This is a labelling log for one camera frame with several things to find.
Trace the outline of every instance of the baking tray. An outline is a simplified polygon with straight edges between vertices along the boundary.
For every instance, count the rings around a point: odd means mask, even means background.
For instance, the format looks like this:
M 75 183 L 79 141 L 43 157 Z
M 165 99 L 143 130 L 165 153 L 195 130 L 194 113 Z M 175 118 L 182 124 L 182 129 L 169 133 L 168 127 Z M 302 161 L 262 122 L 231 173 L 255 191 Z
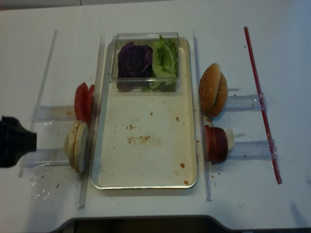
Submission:
M 92 182 L 98 189 L 190 188 L 198 177 L 190 47 L 179 38 L 176 92 L 118 92 L 108 46 Z

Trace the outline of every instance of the white table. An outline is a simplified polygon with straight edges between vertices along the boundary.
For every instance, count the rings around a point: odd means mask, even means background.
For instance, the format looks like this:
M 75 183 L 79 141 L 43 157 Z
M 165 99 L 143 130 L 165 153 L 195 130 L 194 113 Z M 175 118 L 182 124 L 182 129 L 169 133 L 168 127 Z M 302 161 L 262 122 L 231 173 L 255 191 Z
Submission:
M 53 184 L 46 190 L 50 194 L 46 200 L 33 198 L 44 188 L 33 187 L 27 173 L 18 178 L 19 167 L 1 169 L 0 232 L 49 232 L 77 218 L 180 215 L 209 216 L 230 229 L 311 227 L 310 10 L 308 0 L 215 0 L 0 12 L 0 115 L 16 116 L 26 128 L 55 29 L 62 45 L 54 57 L 60 58 L 58 66 L 51 70 L 64 78 L 67 74 L 92 79 L 96 71 L 92 57 L 79 64 L 81 54 L 72 55 L 74 41 L 85 46 L 84 54 L 95 52 L 96 57 L 103 31 L 106 46 L 120 32 L 173 31 L 188 39 L 192 49 L 195 29 L 200 73 L 218 62 L 228 85 L 234 86 L 234 77 L 253 78 L 244 48 L 243 27 L 248 26 L 283 179 L 277 185 L 270 162 L 227 161 L 213 168 L 214 198 L 206 201 L 200 159 L 199 180 L 189 190 L 104 192 L 89 182 L 86 207 L 78 209 L 79 183 L 65 178 L 71 176 L 68 168 L 45 174 L 46 184 Z M 237 53 L 245 53 L 245 59 Z M 66 66 L 73 60 L 75 70 Z M 256 92 L 255 86 L 242 90 Z

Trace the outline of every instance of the red straw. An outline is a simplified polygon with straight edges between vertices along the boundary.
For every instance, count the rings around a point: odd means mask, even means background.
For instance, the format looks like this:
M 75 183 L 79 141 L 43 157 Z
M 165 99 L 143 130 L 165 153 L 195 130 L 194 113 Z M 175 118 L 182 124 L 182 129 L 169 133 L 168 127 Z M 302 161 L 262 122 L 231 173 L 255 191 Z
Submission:
M 252 63 L 257 93 L 260 97 L 262 97 L 259 100 L 260 100 L 260 105 L 261 105 L 261 113 L 262 113 L 263 123 L 264 123 L 264 127 L 266 129 L 267 138 L 268 138 L 268 142 L 269 142 L 269 148 L 270 148 L 270 152 L 271 152 L 271 160 L 272 160 L 273 170 L 274 170 L 274 174 L 276 176 L 277 183 L 281 184 L 282 179 L 281 179 L 280 172 L 278 170 L 277 159 L 276 159 L 276 146 L 275 146 L 274 141 L 271 137 L 270 127 L 269 127 L 268 118 L 267 118 L 267 114 L 266 114 L 265 101 L 263 101 L 263 95 L 262 95 L 261 88 L 260 88 L 260 83 L 259 83 L 259 79 L 258 79 L 256 65 L 255 65 L 255 59 L 253 56 L 251 40 L 249 38 L 249 33 L 248 33 L 247 27 L 244 27 L 244 32 L 245 32 L 245 37 L 246 37 L 246 41 L 247 41 L 249 57 L 250 57 L 251 63 Z

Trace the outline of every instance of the purple cabbage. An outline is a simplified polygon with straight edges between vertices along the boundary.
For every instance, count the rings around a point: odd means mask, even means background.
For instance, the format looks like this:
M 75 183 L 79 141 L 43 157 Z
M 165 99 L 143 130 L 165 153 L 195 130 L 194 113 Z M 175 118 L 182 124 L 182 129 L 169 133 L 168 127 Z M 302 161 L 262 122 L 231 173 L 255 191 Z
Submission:
M 118 78 L 149 78 L 151 63 L 152 48 L 130 42 L 118 54 Z

